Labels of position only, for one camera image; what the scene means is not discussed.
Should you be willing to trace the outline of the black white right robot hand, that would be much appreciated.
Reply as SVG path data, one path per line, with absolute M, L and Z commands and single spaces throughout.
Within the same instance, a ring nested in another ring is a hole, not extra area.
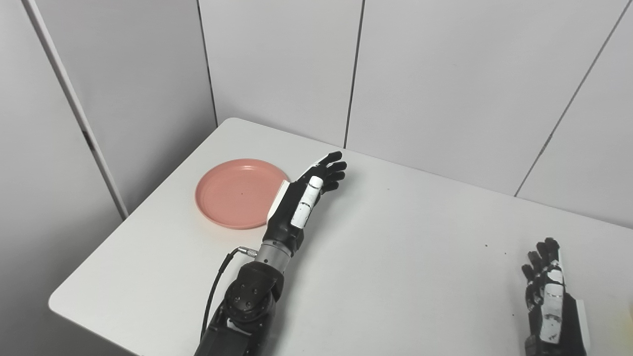
M 588 322 L 584 303 L 572 297 L 565 283 L 560 245 L 547 237 L 528 252 L 521 267 L 527 280 L 525 304 L 530 335 L 524 342 L 527 356 L 586 356 Z

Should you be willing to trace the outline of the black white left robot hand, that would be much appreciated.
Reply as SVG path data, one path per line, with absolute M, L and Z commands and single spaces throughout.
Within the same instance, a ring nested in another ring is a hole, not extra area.
M 334 151 L 310 165 L 296 180 L 284 181 L 269 210 L 263 241 L 284 246 L 293 257 L 303 243 L 303 230 L 312 210 L 321 196 L 339 188 L 346 168 L 342 152 Z

